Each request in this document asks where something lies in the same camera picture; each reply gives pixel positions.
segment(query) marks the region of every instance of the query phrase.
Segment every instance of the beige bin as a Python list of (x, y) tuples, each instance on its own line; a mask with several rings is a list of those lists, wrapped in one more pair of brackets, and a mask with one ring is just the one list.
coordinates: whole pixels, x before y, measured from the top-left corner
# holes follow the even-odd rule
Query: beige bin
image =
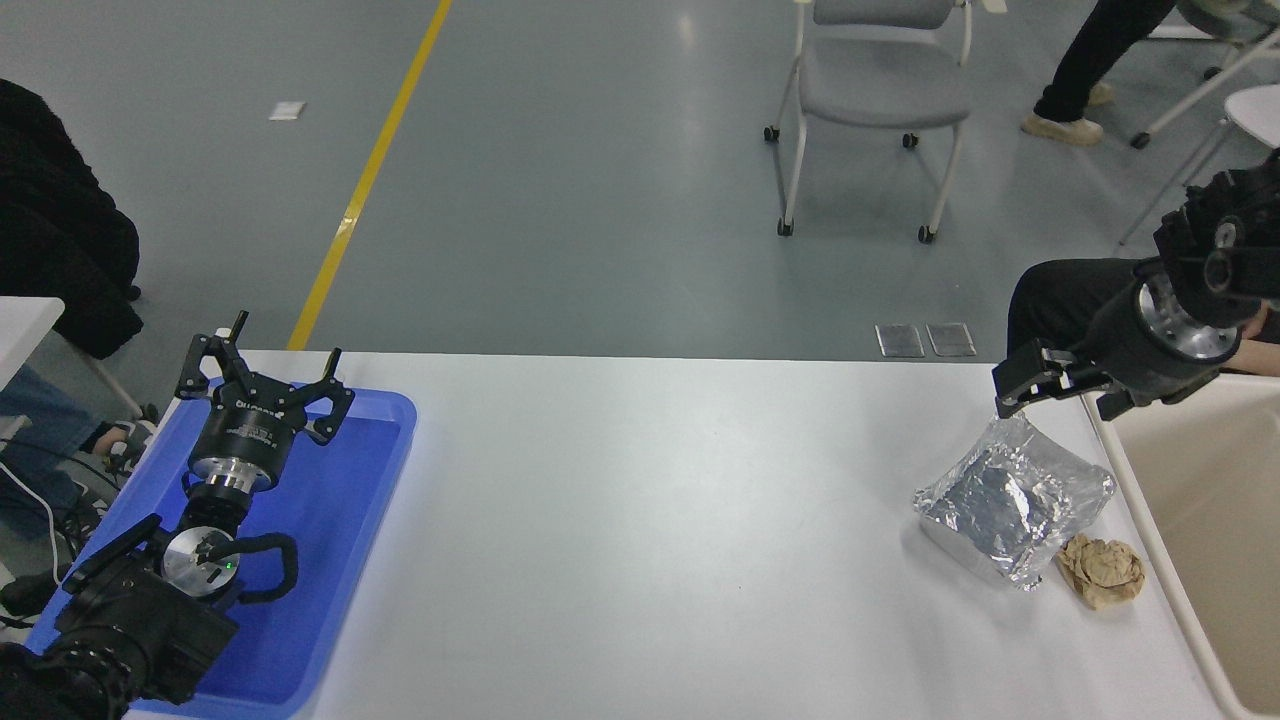
[(1219, 705), (1280, 719), (1280, 379), (1224, 375), (1111, 423), (1087, 406)]

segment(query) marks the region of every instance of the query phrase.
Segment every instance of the white cable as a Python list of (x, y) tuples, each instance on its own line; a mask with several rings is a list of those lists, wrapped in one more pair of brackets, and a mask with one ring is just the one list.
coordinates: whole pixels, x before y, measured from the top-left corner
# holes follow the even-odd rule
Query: white cable
[(65, 579), (65, 578), (63, 578), (63, 579), (58, 578), (58, 536), (54, 534), (54, 510), (52, 510), (52, 507), (50, 507), (49, 503), (45, 502), (45, 498), (42, 498), (38, 495), (36, 495), (35, 492), (32, 492), (31, 488), (28, 488), (22, 480), (19, 480), (18, 475), (14, 475), (13, 470), (10, 470), (8, 465), (5, 465), (4, 462), (0, 462), (0, 470), (4, 470), (4, 474), (9, 475), (10, 480), (18, 483), (18, 487), (22, 488), (22, 491), (24, 493), (29, 495), (32, 500), (35, 500), (36, 502), (38, 502), (40, 506), (45, 509), (45, 514), (49, 515), (49, 546), (54, 548), (54, 568), (52, 568), (52, 570), (50, 570), (50, 573), (54, 575), (54, 583), (56, 583), (58, 587), (63, 587), (63, 579)]

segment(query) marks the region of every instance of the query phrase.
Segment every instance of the beige shoe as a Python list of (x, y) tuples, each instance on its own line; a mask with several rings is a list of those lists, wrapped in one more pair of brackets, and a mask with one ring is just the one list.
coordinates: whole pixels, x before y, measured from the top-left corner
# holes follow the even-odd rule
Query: beige shoe
[(1116, 99), (1116, 88), (1111, 87), (1105, 82), (1100, 82), (1089, 88), (1089, 108), (1097, 108), (1098, 105), (1106, 105), (1107, 102), (1114, 102)]
[(1102, 142), (1102, 126), (1084, 118), (1070, 123), (1056, 123), (1032, 113), (1023, 120), (1023, 132), (1085, 147)]

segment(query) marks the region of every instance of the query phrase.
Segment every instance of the blue tray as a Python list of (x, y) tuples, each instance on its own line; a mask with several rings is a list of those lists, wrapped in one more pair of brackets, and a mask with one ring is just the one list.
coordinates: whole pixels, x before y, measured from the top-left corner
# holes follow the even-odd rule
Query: blue tray
[[(316, 414), (328, 401), (316, 402)], [(81, 557), (150, 512), (173, 529), (187, 498), (180, 479), (187, 455), (209, 415), (209, 404), (180, 404), (156, 437), (142, 468), (129, 479)], [(417, 414), (404, 396), (357, 389), (334, 439), (319, 447), (293, 443), (280, 484), (253, 496), (241, 536), (283, 532), (298, 541), (298, 584), (275, 602), (237, 605), (228, 614), (239, 632), (183, 705), (138, 701), (133, 707), (189, 717), (275, 720), (291, 716), (311, 696), (333, 651), (387, 501), (399, 478)], [(248, 589), (279, 583), (279, 553), (246, 556)], [(54, 619), (70, 596), (58, 591), (27, 639), (42, 652), (56, 638)]]

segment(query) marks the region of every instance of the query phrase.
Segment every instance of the black jacket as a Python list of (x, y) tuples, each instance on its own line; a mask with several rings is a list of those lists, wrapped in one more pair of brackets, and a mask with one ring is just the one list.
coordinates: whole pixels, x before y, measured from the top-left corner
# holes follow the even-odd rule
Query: black jacket
[(54, 329), (106, 357), (142, 329), (138, 232), (38, 95), (0, 79), (0, 295), (59, 297)]

